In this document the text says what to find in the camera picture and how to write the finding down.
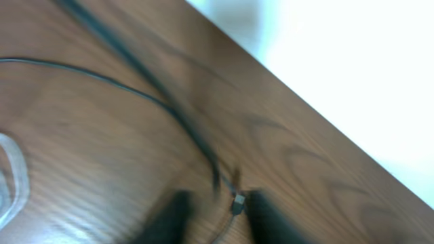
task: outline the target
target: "blurry dark object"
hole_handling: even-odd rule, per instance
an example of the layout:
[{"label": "blurry dark object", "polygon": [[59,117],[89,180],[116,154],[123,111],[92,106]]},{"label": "blurry dark object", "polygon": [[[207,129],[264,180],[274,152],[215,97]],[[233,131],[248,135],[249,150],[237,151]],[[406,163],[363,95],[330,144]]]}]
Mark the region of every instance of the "blurry dark object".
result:
[{"label": "blurry dark object", "polygon": [[307,244],[284,216],[260,191],[249,192],[245,212],[256,244]]},{"label": "blurry dark object", "polygon": [[182,243],[187,220],[192,214],[190,195],[187,191],[178,191],[130,244]]}]

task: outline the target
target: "wooden surface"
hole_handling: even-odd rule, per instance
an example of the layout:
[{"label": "wooden surface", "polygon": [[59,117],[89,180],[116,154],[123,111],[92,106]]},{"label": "wooden surface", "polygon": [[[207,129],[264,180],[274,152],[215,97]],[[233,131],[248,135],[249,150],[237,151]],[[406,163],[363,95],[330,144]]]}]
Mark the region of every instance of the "wooden surface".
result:
[{"label": "wooden surface", "polygon": [[[229,169],[241,166],[242,188],[265,189],[314,242],[434,243],[427,205],[187,3],[82,2],[176,94]],[[156,94],[48,0],[0,1],[0,47]],[[172,118],[99,81],[0,64],[0,130],[23,147],[32,190],[0,243],[122,243],[172,188],[195,191],[188,243],[207,243],[227,211],[227,190],[213,200],[210,168]],[[225,242],[249,237],[241,216]]]}]

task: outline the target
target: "white background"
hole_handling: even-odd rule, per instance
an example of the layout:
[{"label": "white background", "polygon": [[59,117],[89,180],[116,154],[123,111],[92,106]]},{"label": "white background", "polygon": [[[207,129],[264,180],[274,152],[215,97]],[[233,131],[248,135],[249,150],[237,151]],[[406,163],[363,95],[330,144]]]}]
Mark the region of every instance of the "white background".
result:
[{"label": "white background", "polygon": [[189,2],[434,208],[434,1]]}]

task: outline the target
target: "wooden table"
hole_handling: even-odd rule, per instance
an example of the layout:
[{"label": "wooden table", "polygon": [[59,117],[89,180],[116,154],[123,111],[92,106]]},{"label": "wooden table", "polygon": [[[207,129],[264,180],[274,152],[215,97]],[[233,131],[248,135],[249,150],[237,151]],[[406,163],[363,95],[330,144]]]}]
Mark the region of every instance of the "wooden table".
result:
[{"label": "wooden table", "polygon": [[[242,188],[267,191],[308,238],[434,243],[432,209],[187,3],[81,2],[176,94],[227,171],[241,167]],[[158,96],[49,0],[0,1],[0,47]],[[31,180],[0,243],[122,243],[172,188],[195,191],[188,242],[207,243],[229,194],[212,198],[209,165],[164,111],[63,70],[1,64],[0,80],[0,130],[23,147]],[[241,216],[225,241],[249,237]]]}]

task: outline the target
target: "white surface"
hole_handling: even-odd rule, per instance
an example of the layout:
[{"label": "white surface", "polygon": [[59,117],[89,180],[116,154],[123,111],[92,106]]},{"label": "white surface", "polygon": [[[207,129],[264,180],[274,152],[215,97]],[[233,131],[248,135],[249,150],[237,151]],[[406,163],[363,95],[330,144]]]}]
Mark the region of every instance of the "white surface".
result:
[{"label": "white surface", "polygon": [[434,208],[434,1],[189,1]]}]

